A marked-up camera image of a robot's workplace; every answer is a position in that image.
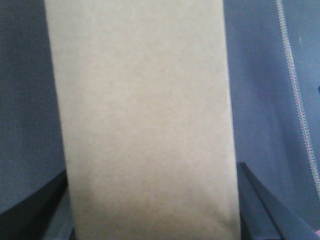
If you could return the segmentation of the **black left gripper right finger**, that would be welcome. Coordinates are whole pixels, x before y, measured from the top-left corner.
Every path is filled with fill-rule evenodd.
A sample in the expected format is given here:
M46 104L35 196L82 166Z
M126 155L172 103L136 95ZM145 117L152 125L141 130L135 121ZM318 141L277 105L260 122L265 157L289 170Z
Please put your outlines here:
M304 180L278 187L278 181L260 181L244 162L236 167L242 240L320 238L320 204Z

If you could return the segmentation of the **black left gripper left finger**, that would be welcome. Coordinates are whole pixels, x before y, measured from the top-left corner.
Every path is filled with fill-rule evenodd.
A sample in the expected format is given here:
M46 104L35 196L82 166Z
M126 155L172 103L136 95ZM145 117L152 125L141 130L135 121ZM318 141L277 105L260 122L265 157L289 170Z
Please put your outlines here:
M68 179L62 171L38 191L0 214L2 240L73 240Z

